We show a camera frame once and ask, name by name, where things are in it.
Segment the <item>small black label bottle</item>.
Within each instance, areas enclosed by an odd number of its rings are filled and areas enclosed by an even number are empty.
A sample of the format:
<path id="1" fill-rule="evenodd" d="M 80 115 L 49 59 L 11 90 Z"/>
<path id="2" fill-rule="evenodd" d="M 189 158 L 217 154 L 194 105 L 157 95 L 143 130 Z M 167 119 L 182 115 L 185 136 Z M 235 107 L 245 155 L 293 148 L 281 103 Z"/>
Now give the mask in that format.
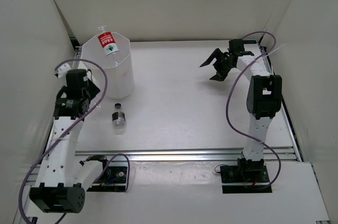
<path id="1" fill-rule="evenodd" d="M 116 134 L 123 134 L 126 130 L 126 118 L 121 103 L 115 103 L 114 112 L 111 115 L 112 126 Z"/>

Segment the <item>red label plastic bottle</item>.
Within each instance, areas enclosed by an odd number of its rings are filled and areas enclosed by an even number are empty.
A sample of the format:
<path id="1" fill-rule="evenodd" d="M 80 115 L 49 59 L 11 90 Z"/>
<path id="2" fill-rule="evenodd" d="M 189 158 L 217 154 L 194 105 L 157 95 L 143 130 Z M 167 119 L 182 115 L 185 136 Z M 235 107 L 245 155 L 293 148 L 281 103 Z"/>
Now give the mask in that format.
<path id="1" fill-rule="evenodd" d="M 117 63 L 117 52 L 119 51 L 119 48 L 117 46 L 113 33 L 111 31 L 108 31 L 106 28 L 107 27 L 105 25 L 98 27 L 100 33 L 97 38 L 105 53 L 105 56 L 111 58 L 114 63 Z"/>

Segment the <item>clear white cap bottle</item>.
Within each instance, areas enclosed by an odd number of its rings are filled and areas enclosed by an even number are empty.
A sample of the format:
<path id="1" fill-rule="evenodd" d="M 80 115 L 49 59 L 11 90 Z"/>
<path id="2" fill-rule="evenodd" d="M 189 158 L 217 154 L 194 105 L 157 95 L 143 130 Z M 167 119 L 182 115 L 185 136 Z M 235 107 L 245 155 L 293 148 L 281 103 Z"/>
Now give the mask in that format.
<path id="1" fill-rule="evenodd" d="M 101 99 L 102 95 L 98 94 L 94 97 L 93 100 L 90 101 L 90 108 L 95 107 L 95 110 L 99 110 L 101 108 Z"/>

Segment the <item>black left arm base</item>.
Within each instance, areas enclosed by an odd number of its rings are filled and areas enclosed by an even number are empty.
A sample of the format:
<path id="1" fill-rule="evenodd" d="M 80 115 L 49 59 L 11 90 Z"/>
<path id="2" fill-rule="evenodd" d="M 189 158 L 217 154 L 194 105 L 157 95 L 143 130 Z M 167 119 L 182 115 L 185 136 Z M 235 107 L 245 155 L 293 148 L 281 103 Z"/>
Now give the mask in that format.
<path id="1" fill-rule="evenodd" d="M 81 162 L 75 181 L 86 192 L 127 192 L 130 178 L 130 160 L 126 154 L 118 153 L 111 158 L 93 155 Z"/>

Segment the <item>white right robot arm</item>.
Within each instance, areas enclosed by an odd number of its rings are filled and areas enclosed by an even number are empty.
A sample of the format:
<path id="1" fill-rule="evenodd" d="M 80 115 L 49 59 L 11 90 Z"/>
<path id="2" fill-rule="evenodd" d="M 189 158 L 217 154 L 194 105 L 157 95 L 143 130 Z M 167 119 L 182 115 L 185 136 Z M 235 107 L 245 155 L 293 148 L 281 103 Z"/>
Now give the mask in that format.
<path id="1" fill-rule="evenodd" d="M 281 109 L 282 78 L 273 75 L 258 62 L 252 51 L 245 46 L 254 44 L 254 40 L 233 39 L 229 41 L 226 52 L 215 49 L 201 64 L 205 67 L 213 65 L 216 74 L 214 81 L 224 81 L 231 69 L 238 69 L 240 76 L 249 81 L 246 100 L 250 124 L 246 145 L 241 158 L 237 160 L 237 168 L 232 171 L 242 181 L 248 182 L 264 168 L 264 146 L 270 123 Z"/>

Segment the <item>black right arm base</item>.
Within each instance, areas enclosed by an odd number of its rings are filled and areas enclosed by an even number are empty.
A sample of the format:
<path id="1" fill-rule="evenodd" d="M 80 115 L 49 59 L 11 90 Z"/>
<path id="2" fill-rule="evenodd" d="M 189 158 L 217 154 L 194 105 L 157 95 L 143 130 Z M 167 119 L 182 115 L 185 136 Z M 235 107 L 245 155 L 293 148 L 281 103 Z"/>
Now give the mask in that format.
<path id="1" fill-rule="evenodd" d="M 214 172 L 221 176 L 223 194 L 271 193 L 272 188 L 264 160 L 237 159 L 236 165 L 220 164 Z"/>

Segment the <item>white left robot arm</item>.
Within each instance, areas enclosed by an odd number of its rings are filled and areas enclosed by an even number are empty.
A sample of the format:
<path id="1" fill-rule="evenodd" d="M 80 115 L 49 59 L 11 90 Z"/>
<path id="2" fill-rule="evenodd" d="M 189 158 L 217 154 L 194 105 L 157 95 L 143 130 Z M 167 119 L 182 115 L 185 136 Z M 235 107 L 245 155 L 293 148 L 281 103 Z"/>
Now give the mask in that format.
<path id="1" fill-rule="evenodd" d="M 111 169 L 99 160 L 87 159 L 73 170 L 76 145 L 84 124 L 84 114 L 99 88 L 88 78 L 85 69 L 65 74 L 66 85 L 57 94 L 53 113 L 53 135 L 46 159 L 46 169 L 37 187 L 29 192 L 30 200 L 44 213 L 79 213 L 86 191 L 95 179 L 105 182 Z"/>

